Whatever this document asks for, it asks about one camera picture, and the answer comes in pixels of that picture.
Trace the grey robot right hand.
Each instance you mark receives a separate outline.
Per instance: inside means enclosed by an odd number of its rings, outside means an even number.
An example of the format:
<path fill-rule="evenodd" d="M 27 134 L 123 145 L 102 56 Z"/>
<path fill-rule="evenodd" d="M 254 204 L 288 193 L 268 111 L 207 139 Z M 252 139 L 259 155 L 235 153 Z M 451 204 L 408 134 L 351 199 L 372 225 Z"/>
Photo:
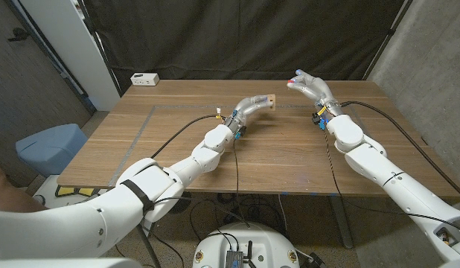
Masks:
<path fill-rule="evenodd" d="M 301 69 L 296 70 L 296 76 L 288 80 L 287 87 L 301 92 L 311 100 L 318 101 L 327 106 L 333 116 L 342 115 L 342 109 L 336 98 L 332 95 L 329 86 L 323 79 L 314 77 Z"/>

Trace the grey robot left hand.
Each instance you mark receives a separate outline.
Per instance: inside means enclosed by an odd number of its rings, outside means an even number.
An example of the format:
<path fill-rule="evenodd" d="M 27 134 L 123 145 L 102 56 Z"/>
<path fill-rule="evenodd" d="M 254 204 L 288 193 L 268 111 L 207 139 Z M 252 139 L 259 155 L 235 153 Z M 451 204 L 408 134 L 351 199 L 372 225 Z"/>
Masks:
<path fill-rule="evenodd" d="M 275 95 L 256 95 L 242 99 L 224 124 L 233 132 L 246 125 L 248 117 L 259 109 L 275 108 Z"/>

